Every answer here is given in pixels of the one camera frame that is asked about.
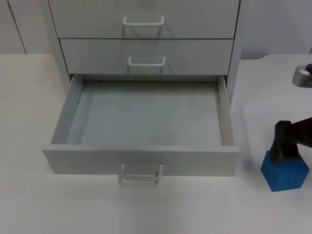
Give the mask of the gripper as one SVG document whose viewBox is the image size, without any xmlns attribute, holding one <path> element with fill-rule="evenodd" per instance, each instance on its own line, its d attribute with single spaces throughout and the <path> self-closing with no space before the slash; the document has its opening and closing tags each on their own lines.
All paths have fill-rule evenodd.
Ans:
<svg viewBox="0 0 312 234">
<path fill-rule="evenodd" d="M 288 139 L 288 129 L 291 126 L 291 138 Z M 312 146 L 312 117 L 295 122 L 280 120 L 274 127 L 274 140 L 271 146 L 271 163 L 277 164 L 283 160 L 299 160 L 301 155 L 298 144 Z"/>
</svg>

